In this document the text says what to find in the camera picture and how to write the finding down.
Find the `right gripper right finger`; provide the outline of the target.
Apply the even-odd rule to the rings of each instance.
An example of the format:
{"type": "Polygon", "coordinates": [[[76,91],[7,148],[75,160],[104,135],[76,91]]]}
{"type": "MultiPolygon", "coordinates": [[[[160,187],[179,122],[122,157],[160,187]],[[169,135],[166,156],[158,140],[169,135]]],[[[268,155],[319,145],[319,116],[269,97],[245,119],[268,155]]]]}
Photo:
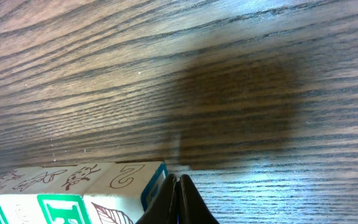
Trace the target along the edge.
{"type": "Polygon", "coordinates": [[[189,175],[180,176],[177,192],[179,224],[219,224],[209,211],[189,175]]]}

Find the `green picture wooden block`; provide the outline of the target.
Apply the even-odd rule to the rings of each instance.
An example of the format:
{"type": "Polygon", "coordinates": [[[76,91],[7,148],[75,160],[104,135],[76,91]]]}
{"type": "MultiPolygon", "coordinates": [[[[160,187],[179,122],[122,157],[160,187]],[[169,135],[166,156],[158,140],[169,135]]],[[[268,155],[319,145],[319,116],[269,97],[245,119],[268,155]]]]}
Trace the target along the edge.
{"type": "Polygon", "coordinates": [[[97,162],[46,167],[12,187],[21,196],[18,220],[28,223],[89,223],[83,196],[114,164],[97,162]]]}

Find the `white swirl wooden block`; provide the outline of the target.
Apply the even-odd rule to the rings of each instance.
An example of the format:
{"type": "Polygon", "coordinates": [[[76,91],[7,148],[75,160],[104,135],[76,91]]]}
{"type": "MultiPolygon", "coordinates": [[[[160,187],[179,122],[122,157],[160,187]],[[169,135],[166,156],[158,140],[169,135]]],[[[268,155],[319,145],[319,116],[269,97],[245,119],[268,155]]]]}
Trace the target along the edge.
{"type": "Polygon", "coordinates": [[[70,169],[70,166],[21,167],[1,175],[0,183],[5,187],[0,205],[8,223],[45,223],[37,196],[70,169]]]}

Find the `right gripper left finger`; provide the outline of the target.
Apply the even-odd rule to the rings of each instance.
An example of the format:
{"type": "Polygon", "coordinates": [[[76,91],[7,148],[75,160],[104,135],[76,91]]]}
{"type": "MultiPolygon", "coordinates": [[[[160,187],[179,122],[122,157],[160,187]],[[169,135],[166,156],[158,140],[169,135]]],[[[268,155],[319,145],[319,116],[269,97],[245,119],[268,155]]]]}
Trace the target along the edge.
{"type": "Polygon", "coordinates": [[[176,185],[176,175],[169,174],[150,207],[136,224],[177,224],[178,195],[176,185]]]}

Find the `white leaf wooden block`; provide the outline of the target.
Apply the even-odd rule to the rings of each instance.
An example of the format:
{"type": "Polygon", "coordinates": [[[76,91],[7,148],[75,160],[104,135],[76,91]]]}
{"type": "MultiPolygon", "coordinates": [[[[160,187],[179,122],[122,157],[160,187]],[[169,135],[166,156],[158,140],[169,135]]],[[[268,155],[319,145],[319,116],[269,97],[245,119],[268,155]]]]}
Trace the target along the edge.
{"type": "Polygon", "coordinates": [[[136,223],[167,175],[163,161],[114,164],[84,194],[91,222],[136,223]]]}

